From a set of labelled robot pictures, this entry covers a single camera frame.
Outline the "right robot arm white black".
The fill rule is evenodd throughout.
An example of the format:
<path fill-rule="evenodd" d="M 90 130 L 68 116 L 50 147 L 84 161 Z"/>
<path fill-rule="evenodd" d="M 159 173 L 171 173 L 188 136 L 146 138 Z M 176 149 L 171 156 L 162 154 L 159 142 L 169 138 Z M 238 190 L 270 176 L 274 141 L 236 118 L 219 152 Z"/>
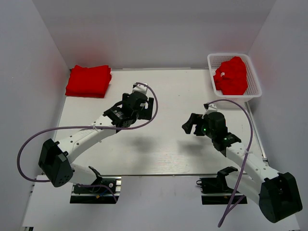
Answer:
<path fill-rule="evenodd" d="M 237 187 L 237 191 L 254 201 L 265 218 L 276 223 L 303 209 L 297 182 L 289 173 L 280 173 L 266 164 L 262 158 L 249 154 L 241 140 L 228 132 L 222 113 L 211 112 L 206 115 L 192 113 L 182 125 L 185 133 L 192 128 L 196 136 L 207 136 L 214 148 L 226 158 L 244 168 L 245 176 L 237 184 L 240 171 L 227 167 L 218 172 L 217 185 L 223 192 Z"/>

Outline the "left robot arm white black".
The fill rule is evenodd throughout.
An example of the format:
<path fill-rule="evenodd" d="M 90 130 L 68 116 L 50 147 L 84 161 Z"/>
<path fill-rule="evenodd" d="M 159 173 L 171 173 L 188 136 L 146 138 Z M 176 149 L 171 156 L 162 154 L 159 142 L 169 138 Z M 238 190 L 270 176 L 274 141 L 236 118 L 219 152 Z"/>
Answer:
<path fill-rule="evenodd" d="M 124 93 L 122 100 L 106 110 L 89 129 L 82 129 L 69 137 L 44 142 L 38 165 L 54 187 L 71 182 L 85 185 L 91 192 L 102 186 L 102 176 L 93 167 L 82 167 L 74 161 L 83 152 L 117 134 L 121 128 L 128 128 L 137 120 L 151 120 L 154 99 L 135 91 Z"/>

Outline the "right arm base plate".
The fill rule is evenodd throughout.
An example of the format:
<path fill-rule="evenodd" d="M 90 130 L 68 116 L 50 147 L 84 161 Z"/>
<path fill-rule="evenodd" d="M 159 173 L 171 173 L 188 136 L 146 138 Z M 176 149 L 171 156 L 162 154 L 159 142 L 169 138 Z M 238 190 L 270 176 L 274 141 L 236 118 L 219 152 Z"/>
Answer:
<path fill-rule="evenodd" d="M 233 189 L 223 185 L 217 177 L 204 177 L 196 181 L 201 190 L 202 205 L 227 205 Z"/>

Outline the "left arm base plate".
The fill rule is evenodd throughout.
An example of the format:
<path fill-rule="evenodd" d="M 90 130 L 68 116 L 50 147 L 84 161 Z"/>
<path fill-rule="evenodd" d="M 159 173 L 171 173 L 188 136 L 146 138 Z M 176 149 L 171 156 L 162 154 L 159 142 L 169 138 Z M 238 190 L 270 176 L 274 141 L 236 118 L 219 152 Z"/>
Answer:
<path fill-rule="evenodd" d="M 108 187 L 118 200 L 121 191 L 121 177 L 105 177 L 99 185 Z M 73 184 L 71 204 L 116 204 L 112 193 L 105 187 L 79 187 Z"/>

